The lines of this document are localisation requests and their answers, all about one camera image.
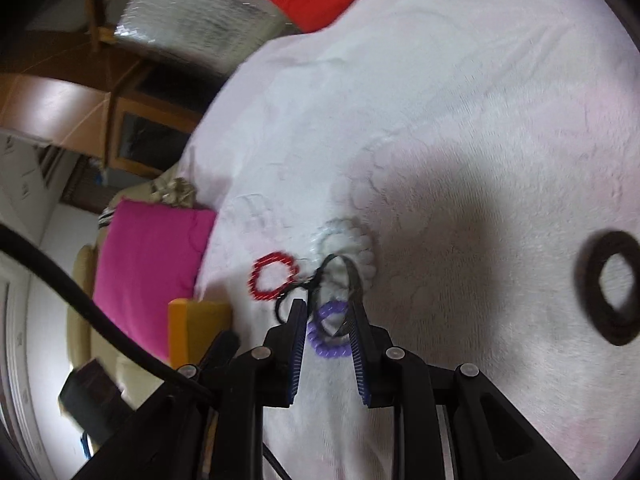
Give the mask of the beige leather headboard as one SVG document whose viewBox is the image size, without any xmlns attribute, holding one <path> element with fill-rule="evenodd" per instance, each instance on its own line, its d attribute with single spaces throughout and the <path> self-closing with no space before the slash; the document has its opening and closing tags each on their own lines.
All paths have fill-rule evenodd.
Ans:
<svg viewBox="0 0 640 480">
<path fill-rule="evenodd" d="M 80 248 L 72 272 L 73 280 L 88 296 L 93 295 L 99 252 L 108 232 L 115 207 L 123 198 L 145 203 L 158 202 L 154 193 L 161 184 L 162 180 L 155 179 L 131 188 L 125 188 L 118 192 L 101 212 L 98 237 L 94 243 Z M 66 340 L 67 355 L 72 369 L 76 370 L 90 361 L 98 360 L 114 383 L 118 385 L 122 398 L 133 410 L 140 408 L 162 383 L 109 344 L 73 308 L 67 309 Z"/>
</svg>

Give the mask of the orange cardboard tray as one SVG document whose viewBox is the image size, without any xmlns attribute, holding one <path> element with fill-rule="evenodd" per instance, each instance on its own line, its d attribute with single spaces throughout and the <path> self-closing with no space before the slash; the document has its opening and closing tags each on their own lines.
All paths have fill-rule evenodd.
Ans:
<svg viewBox="0 0 640 480">
<path fill-rule="evenodd" d="M 168 304 L 168 356 L 172 368 L 198 364 L 223 330 L 232 326 L 232 307 L 213 301 L 175 299 Z"/>
</svg>

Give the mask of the magenta pillow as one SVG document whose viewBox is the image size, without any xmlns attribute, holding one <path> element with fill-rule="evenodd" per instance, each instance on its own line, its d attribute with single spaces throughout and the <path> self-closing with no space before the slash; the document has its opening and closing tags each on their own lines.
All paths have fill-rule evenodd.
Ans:
<svg viewBox="0 0 640 480">
<path fill-rule="evenodd" d="M 208 209 L 121 200 L 99 249 L 93 301 L 130 339 L 169 360 L 168 304 L 193 297 L 216 221 Z"/>
</svg>

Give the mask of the white bed blanket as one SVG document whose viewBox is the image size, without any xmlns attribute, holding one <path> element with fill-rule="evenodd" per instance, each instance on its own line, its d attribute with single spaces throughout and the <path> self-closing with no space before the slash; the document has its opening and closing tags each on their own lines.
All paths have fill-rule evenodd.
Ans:
<svg viewBox="0 0 640 480">
<path fill-rule="evenodd" d="M 274 322 L 254 261 L 314 270 L 352 220 L 396 344 L 476 364 L 578 477 L 626 462 L 639 347 L 609 344 L 577 292 L 593 235 L 639 229 L 639 53 L 603 0 L 357 0 L 248 58 L 180 170 L 218 214 L 196 290 L 232 303 L 244 349 Z"/>
</svg>

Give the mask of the wooden cabinet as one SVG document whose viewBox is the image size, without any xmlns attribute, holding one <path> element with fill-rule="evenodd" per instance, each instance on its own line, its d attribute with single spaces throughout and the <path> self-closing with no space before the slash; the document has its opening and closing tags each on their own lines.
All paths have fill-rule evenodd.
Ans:
<svg viewBox="0 0 640 480">
<path fill-rule="evenodd" d="M 25 74 L 1 75 L 1 131 L 38 145 L 98 158 L 107 168 L 154 178 L 163 170 L 120 154 L 127 116 L 191 134 L 193 110 L 153 98 L 125 84 L 116 94 L 74 82 Z"/>
</svg>

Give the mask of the silver foil insulation sheet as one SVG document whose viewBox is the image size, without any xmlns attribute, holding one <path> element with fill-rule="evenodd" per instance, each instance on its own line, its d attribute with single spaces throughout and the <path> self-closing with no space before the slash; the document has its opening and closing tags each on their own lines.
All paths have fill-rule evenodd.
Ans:
<svg viewBox="0 0 640 480">
<path fill-rule="evenodd" d="M 295 25 L 269 0 L 129 0 L 115 28 L 140 53 L 229 76 Z"/>
</svg>

